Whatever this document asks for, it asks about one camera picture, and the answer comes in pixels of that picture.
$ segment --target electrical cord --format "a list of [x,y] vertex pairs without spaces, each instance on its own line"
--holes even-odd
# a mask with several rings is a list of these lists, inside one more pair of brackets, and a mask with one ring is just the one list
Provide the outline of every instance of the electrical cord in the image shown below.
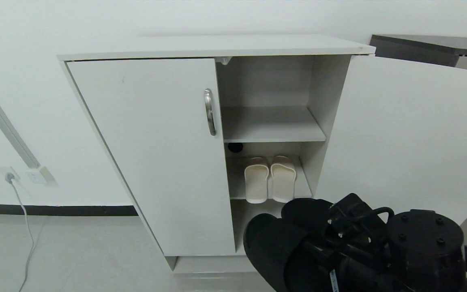
[[10,185],[12,186],[12,188],[13,188],[13,190],[15,192],[15,196],[17,197],[17,201],[19,201],[19,205],[21,205],[21,209],[23,209],[24,222],[26,223],[26,228],[28,229],[28,235],[30,235],[30,239],[32,240],[32,248],[30,248],[30,253],[28,253],[28,258],[26,259],[26,264],[24,266],[23,284],[21,284],[21,288],[19,288],[19,292],[21,292],[21,290],[23,290],[24,283],[26,283],[26,280],[28,279],[28,265],[30,264],[30,259],[32,257],[32,253],[33,253],[34,248],[35,248],[35,242],[34,242],[34,237],[32,236],[32,232],[30,231],[30,225],[28,224],[28,213],[26,213],[26,208],[24,208],[24,205],[21,202],[21,198],[19,198],[19,194],[17,192],[17,189],[15,188],[15,185],[13,185],[13,183],[12,183],[12,179],[15,179],[15,177],[13,176],[13,174],[8,172],[5,175],[5,181],[7,181],[7,183],[10,183]]

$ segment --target label sticker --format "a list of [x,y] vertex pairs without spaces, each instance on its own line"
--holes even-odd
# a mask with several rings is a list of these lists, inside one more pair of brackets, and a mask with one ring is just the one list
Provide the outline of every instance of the label sticker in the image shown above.
[[329,273],[330,277],[331,277],[331,286],[332,286],[332,292],[340,292],[340,290],[338,289],[338,281],[336,279],[336,272],[335,270],[332,270],[330,273]]

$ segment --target black circular cap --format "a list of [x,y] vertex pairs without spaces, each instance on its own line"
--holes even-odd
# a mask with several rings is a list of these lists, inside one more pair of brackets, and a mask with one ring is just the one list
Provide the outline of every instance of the black circular cap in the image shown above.
[[228,143],[228,150],[233,153],[239,153],[244,148],[242,143]]
[[387,222],[387,236],[391,246],[419,255],[450,253],[460,250],[464,243],[458,224],[427,210],[411,210],[393,216]]

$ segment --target white wall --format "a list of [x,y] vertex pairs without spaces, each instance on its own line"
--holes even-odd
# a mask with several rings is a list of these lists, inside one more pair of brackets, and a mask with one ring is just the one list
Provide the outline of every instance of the white wall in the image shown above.
[[[57,54],[94,39],[317,32],[368,43],[372,33],[467,37],[467,1],[2,1],[0,105],[58,187],[34,185],[0,132],[0,165],[28,205],[130,205],[60,70]],[[0,204],[16,204],[0,174]]]

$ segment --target black round object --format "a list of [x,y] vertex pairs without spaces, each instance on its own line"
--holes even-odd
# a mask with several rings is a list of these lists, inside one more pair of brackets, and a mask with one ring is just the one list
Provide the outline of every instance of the black round object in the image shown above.
[[233,153],[239,153],[244,148],[242,143],[228,143],[228,150]]
[[388,220],[387,236],[391,270],[407,286],[415,291],[465,291],[464,234],[451,219],[411,210]]

